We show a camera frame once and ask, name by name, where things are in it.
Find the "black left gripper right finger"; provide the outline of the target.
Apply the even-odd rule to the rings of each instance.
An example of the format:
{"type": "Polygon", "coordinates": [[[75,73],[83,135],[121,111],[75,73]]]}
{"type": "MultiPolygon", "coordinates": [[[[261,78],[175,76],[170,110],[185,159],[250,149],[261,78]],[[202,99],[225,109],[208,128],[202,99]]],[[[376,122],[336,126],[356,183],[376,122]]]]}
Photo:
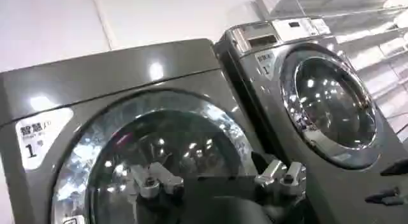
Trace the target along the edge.
{"type": "Polygon", "coordinates": [[[284,197],[301,197],[306,189],[306,168],[293,161],[289,165],[271,154],[251,153],[258,171],[254,182],[264,192],[284,197]]]}

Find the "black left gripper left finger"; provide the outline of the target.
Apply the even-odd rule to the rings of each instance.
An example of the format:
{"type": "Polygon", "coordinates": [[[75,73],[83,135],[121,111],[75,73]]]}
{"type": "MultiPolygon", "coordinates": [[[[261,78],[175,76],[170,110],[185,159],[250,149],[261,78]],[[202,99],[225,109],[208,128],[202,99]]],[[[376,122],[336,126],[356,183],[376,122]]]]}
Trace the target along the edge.
{"type": "Polygon", "coordinates": [[[132,165],[130,174],[139,194],[145,199],[156,198],[161,190],[173,197],[180,197],[184,193],[184,179],[172,174],[160,162],[151,163],[147,167],[132,165]]]}

